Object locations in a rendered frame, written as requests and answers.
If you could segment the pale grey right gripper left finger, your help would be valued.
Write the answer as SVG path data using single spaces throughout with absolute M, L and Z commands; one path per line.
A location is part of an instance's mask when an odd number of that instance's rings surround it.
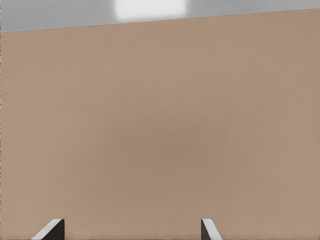
M 65 220 L 52 219 L 30 240 L 65 240 Z

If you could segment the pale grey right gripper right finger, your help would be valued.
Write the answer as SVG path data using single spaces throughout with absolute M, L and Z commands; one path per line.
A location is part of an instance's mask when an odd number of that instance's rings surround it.
M 215 223 L 210 218 L 201 219 L 201 230 L 200 230 L 201 240 L 222 240 Z

